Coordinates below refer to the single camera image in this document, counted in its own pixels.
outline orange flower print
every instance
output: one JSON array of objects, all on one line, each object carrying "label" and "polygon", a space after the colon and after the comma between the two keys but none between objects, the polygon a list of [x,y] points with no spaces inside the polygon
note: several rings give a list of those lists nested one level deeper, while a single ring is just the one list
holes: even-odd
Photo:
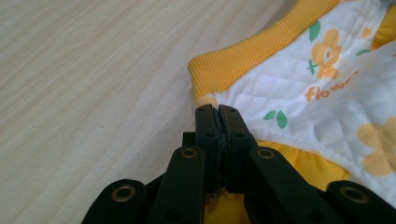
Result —
[{"label": "orange flower print", "polygon": [[338,78],[338,71],[332,65],[340,57],[339,39],[338,31],[331,29],[323,36],[323,41],[312,48],[312,61],[319,66],[318,78]]},{"label": "orange flower print", "polygon": [[370,34],[371,34],[371,28],[367,27],[361,32],[361,37],[367,38],[370,36]]},{"label": "orange flower print", "polygon": [[396,117],[385,125],[363,124],[358,130],[359,139],[374,152],[363,159],[363,166],[372,175],[396,172]]}]

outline baby garment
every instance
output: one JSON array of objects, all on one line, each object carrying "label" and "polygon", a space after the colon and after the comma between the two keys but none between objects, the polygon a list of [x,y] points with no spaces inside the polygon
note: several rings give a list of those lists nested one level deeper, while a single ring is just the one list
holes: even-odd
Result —
[{"label": "baby garment", "polygon": [[396,207],[396,44],[370,51],[385,14],[375,1],[341,3],[212,95],[257,139],[314,151]]},{"label": "baby garment", "polygon": [[[310,184],[325,189],[349,171],[395,206],[396,7],[337,3],[298,1],[266,31],[192,59],[194,96],[237,108],[259,145],[281,151]],[[222,218],[213,206],[230,207],[206,208],[212,220]]]}]

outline light wood grain table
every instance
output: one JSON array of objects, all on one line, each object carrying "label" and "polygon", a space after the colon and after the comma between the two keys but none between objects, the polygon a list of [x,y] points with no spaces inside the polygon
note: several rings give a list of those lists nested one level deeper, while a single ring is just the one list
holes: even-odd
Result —
[{"label": "light wood grain table", "polygon": [[162,174],[194,130],[189,59],[293,2],[0,1],[0,223],[79,223],[111,182]]}]

